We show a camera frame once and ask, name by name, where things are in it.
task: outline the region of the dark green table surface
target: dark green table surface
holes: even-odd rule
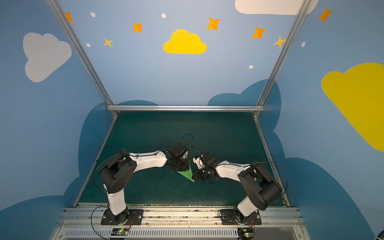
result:
[[[193,134],[187,147],[208,150],[217,159],[245,164],[268,161],[251,113],[121,112],[96,167],[120,149],[135,153],[169,149],[186,133]],[[196,153],[189,147],[192,168]],[[80,202],[107,203],[104,191],[93,185],[93,175]],[[101,186],[98,175],[95,182]],[[192,182],[166,167],[135,172],[124,191],[128,204],[237,205],[246,197],[237,181]],[[272,205],[283,206],[283,201],[277,199]]]

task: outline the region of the orange star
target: orange star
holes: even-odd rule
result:
[[[252,38],[262,38],[262,35],[263,35],[263,32],[266,30],[266,28],[264,29],[260,29],[258,27],[256,27],[256,31],[255,31],[255,34],[252,36]]]
[[[327,19],[328,15],[331,13],[332,11],[329,11],[327,7],[325,7],[325,10],[324,12],[322,13],[322,15],[319,17],[319,19],[322,19],[323,22],[325,22],[325,20]]]
[[[71,18],[71,13],[66,13],[65,16],[67,16],[68,21],[73,22]]]
[[[141,30],[142,23],[139,23],[139,24],[136,24],[134,22],[132,22],[132,23],[133,23],[133,27],[134,27],[133,32],[139,31],[142,33],[142,30]]]
[[[221,19],[215,20],[215,19],[209,18],[209,25],[207,27],[207,30],[214,29],[217,31],[217,24],[218,24],[218,22],[220,22],[220,20]]]

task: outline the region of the red wire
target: red wire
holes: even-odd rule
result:
[[[251,218],[251,220],[252,220],[252,227],[255,226],[255,228],[252,228],[252,230],[253,230],[253,237],[255,237],[256,223],[255,223],[255,221],[252,218]]]
[[[131,229],[131,226],[132,226],[132,224],[133,224],[133,218],[132,218],[131,216],[129,216],[129,218],[131,219],[131,225],[130,225],[129,228],[128,228],[128,232],[129,232],[129,230]]]

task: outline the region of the yellow cloud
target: yellow cloud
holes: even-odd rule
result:
[[[200,41],[195,33],[189,33],[185,29],[177,29],[172,33],[170,41],[163,45],[167,53],[191,53],[198,54],[207,50],[207,45]]]
[[[356,131],[384,152],[384,66],[363,63],[345,74],[330,72],[321,86]]]

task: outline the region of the black cable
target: black cable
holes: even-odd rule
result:
[[[192,138],[191,138],[191,140],[190,140],[189,142],[187,142],[186,144],[184,144],[184,146],[187,145],[187,144],[189,144],[189,143],[192,142],[192,140],[193,140],[193,135],[192,135],[192,133],[187,133],[186,135],[191,135]]]
[[[108,239],[102,237],[100,234],[98,234],[98,233],[96,232],[96,230],[93,228],[93,223],[92,223],[93,212],[94,212],[96,209],[98,209],[99,207],[103,207],[103,206],[98,206],[98,207],[95,208],[95,209],[92,211],[92,213],[91,213],[91,226],[92,226],[93,231],[94,231],[99,237],[101,237],[102,239],[108,240]]]
[[[113,158],[113,157],[116,157],[118,155],[128,155],[130,157],[147,157],[147,156],[156,156],[158,153],[160,152],[160,150],[158,150],[156,153],[152,153],[152,154],[147,154],[147,155],[140,155],[140,154],[137,154],[137,155],[130,155],[130,154],[126,154],[126,153],[119,153],[119,154],[116,154],[112,157],[109,157],[107,160],[105,160],[104,162],[102,162],[97,168],[96,168],[96,171],[95,171],[95,174],[93,175],[93,179],[92,179],[92,182],[93,182],[93,185],[97,188],[100,188],[100,189],[103,189],[102,187],[99,187],[99,186],[96,186],[95,184],[95,175],[97,173],[97,170],[100,168],[100,166],[102,166],[106,161],[108,161],[109,159]]]
[[[208,161],[205,159],[205,157],[203,156],[203,154],[201,153],[201,151],[200,151],[198,148],[196,148],[195,146],[191,146],[191,148],[195,149],[195,150],[200,154],[200,161],[203,162],[203,165],[204,165],[206,171],[214,171],[212,168],[208,168],[208,167],[209,167],[209,166],[208,166]],[[196,176],[196,180],[204,180],[204,179],[197,179],[196,168],[195,168],[195,176]],[[209,184],[214,184],[215,182],[217,182],[217,176],[215,176],[215,181],[214,181],[214,182],[209,182],[208,179],[210,179],[210,177],[209,177],[209,178],[206,178],[205,180],[206,180]]]
[[[198,175],[196,174],[196,169],[197,169],[197,168],[195,168],[195,176],[196,176],[196,180],[198,180],[198,181],[200,181],[200,180],[204,180],[204,179],[198,179],[198,178],[197,178]]]
[[[147,157],[147,156],[156,156],[159,152],[160,152],[160,150],[158,150],[156,153],[147,154],[147,155],[140,155],[140,154],[130,155],[130,154],[128,154],[128,156],[130,156],[130,157],[136,157],[136,158],[138,158],[138,157]]]
[[[281,193],[281,195],[280,196],[278,196],[277,198],[275,198],[273,201],[275,201],[276,199],[278,199],[279,197],[281,197],[282,195],[284,195],[284,193],[286,193],[286,190],[287,190],[287,188],[288,188],[288,180],[287,180],[287,177],[285,176],[285,173],[283,172],[283,170],[281,169],[281,167],[277,164],[277,163],[275,163],[275,162],[271,162],[271,161],[268,161],[268,162],[254,162],[254,163],[252,163],[251,164],[251,166],[253,166],[254,164],[257,164],[257,163],[273,163],[273,164],[275,164],[276,166],[278,166],[279,168],[280,168],[280,171],[283,173],[283,175],[284,175],[284,178],[285,178],[285,188],[284,188],[284,186],[282,186],[283,187],[283,192]]]
[[[102,187],[96,186],[96,184],[95,184],[95,175],[96,175],[97,170],[99,169],[99,167],[100,167],[101,165],[103,165],[106,161],[108,161],[109,159],[111,159],[111,158],[113,158],[113,157],[116,157],[116,156],[118,156],[118,155],[124,155],[124,153],[116,154],[116,155],[114,155],[114,156],[112,156],[112,157],[109,157],[107,160],[105,160],[104,162],[102,162],[102,163],[96,168],[95,174],[93,175],[93,179],[92,179],[93,185],[94,185],[95,187],[100,188],[100,189],[103,189]]]
[[[245,225],[247,225],[250,229],[252,229],[253,237],[252,237],[251,239],[253,239],[253,238],[255,237],[255,231],[253,230],[253,228],[252,228],[250,225],[248,225],[247,223],[245,223],[245,221],[248,219],[248,217],[245,218],[244,220],[240,221],[240,222],[238,222],[237,220],[236,220],[235,223],[233,223],[233,222],[228,222],[228,221],[225,221],[225,220],[223,219],[223,216],[221,215],[221,213],[222,213],[223,210],[225,210],[225,209],[220,209],[219,211],[217,211],[217,215],[219,216],[219,218],[220,218],[221,221],[226,222],[226,223],[230,223],[230,224],[232,224],[232,225],[236,225],[237,223],[245,224]]]

